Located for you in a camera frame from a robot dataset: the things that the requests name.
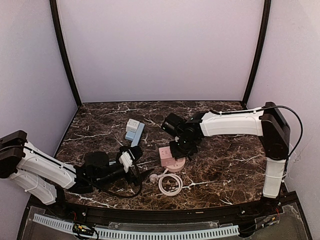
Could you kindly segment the pink round power strip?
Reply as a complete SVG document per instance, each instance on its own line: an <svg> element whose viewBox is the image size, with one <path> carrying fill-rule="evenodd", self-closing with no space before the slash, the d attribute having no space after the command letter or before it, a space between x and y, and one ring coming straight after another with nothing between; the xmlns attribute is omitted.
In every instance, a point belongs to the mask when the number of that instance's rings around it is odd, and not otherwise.
<svg viewBox="0 0 320 240"><path fill-rule="evenodd" d="M185 167L185 164L186 164L186 158L183 157L183 158L177 159L173 165L165 166L165 168L168 169L170 173L177 173L177 172L180 172Z"/></svg>

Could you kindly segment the blue cube plug adapter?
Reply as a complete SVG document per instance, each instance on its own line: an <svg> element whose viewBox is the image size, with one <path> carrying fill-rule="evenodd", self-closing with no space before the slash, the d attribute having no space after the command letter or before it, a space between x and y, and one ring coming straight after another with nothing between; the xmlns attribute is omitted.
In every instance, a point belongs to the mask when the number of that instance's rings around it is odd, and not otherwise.
<svg viewBox="0 0 320 240"><path fill-rule="evenodd" d="M125 134L125 139L128 141L133 141L135 139L136 133L132 131L127 131Z"/></svg>

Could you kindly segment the blue power strip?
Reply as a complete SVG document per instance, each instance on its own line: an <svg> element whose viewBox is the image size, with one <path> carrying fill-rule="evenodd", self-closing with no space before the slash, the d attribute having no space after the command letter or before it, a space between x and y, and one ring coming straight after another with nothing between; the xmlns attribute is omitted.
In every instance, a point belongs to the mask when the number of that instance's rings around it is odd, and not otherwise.
<svg viewBox="0 0 320 240"><path fill-rule="evenodd" d="M138 146L144 128L145 128L145 124L141 122L141 123L138 125L138 128L137 128L137 130L136 130L136 132L135 132L134 138L133 138L133 140L132 140L132 142L131 142L131 147Z"/></svg>

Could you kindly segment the pink cube socket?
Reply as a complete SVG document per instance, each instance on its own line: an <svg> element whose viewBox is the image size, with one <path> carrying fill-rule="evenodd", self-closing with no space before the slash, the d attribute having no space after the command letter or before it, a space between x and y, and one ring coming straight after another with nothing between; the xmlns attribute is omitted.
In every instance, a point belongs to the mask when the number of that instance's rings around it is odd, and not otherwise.
<svg viewBox="0 0 320 240"><path fill-rule="evenodd" d="M176 159L172 156L169 146L160 147L158 151L162 167L172 166L175 164Z"/></svg>

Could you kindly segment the white cube socket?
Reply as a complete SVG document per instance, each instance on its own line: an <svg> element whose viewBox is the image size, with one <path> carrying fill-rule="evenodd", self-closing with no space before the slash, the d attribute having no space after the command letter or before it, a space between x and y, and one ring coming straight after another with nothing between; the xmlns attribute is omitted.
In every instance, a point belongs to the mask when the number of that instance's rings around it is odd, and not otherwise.
<svg viewBox="0 0 320 240"><path fill-rule="evenodd" d="M130 118L126 124L126 132L135 133L138 130L140 121Z"/></svg>

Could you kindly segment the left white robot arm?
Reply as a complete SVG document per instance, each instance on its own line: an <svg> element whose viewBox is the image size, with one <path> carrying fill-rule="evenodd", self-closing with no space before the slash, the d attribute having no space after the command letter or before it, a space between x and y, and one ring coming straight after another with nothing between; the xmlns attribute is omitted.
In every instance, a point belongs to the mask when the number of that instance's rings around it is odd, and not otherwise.
<svg viewBox="0 0 320 240"><path fill-rule="evenodd" d="M106 152L88 152L82 166L61 162L36 148L23 130L0 139L0 177L14 181L25 192L45 205L65 200L64 191L89 194L97 189L114 197L120 195L105 189L105 185L125 179L141 192L143 180L152 172L140 172L137 161L143 151L139 146L122 146L114 163Z"/></svg>

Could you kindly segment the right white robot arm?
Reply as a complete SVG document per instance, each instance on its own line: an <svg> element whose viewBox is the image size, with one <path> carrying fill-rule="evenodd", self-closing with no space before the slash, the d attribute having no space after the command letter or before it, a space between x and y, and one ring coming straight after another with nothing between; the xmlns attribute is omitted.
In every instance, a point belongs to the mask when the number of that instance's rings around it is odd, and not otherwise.
<svg viewBox="0 0 320 240"><path fill-rule="evenodd" d="M174 158L191 157L198 152L204 138L226 135L248 135L259 138L266 157L264 198L278 197L288 162L298 147L291 146L291 128L281 109L283 105L266 102L262 107L236 111L207 110L193 114L188 119L170 113L161 129L175 139L169 142Z"/></svg>

